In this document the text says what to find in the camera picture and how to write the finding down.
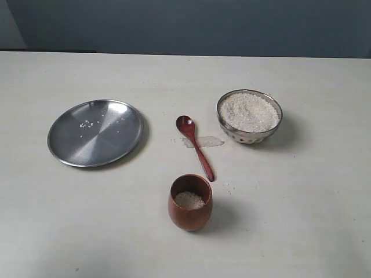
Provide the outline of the red wooden spoon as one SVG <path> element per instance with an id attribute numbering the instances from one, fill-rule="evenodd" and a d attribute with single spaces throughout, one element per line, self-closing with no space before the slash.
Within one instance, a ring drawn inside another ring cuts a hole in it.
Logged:
<path id="1" fill-rule="evenodd" d="M 183 134 L 188 140 L 190 140 L 190 142 L 195 148 L 195 151 L 198 155 L 199 161 L 202 165 L 206 177 L 210 182 L 214 182 L 215 181 L 214 172 L 196 141 L 194 121 L 187 115 L 181 115 L 176 119 L 176 127 L 181 134 Z"/>

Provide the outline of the brown wooden cup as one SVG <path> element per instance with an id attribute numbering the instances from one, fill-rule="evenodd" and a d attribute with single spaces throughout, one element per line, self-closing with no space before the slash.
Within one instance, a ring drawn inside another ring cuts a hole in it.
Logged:
<path id="1" fill-rule="evenodd" d="M 176 202 L 176 196 L 191 192 L 199 196 L 204 205 L 200 208 L 186 208 Z M 213 195 L 209 183 L 201 176 L 185 174 L 173 182 L 168 198 L 168 214 L 172 222 L 185 231 L 193 232 L 203 228 L 209 221 L 213 209 Z"/>

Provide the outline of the glass bowl of rice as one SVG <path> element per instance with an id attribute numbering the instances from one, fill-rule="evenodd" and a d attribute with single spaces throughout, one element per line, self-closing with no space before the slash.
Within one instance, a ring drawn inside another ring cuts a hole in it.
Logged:
<path id="1" fill-rule="evenodd" d="M 224 94 L 217 118 L 226 135 L 241 144 L 258 144 L 272 136 L 282 122 L 281 106 L 269 95 L 251 89 Z"/>

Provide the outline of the clear tape patch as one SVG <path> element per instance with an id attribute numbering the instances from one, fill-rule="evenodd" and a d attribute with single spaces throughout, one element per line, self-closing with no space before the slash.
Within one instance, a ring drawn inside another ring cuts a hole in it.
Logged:
<path id="1" fill-rule="evenodd" d="M 188 138 L 183 137 L 181 140 L 187 148 L 194 148 L 193 143 Z M 197 137 L 195 141 L 200 148 L 219 147 L 224 144 L 224 141 L 214 136 Z"/>

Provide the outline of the round steel plate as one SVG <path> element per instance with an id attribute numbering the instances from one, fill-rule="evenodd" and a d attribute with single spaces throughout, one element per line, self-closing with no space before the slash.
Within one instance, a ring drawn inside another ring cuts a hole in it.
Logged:
<path id="1" fill-rule="evenodd" d="M 144 118 L 118 100 L 92 100 L 63 112 L 51 125 L 47 144 L 60 162 L 80 168 L 100 167 L 131 153 L 144 134 Z"/>

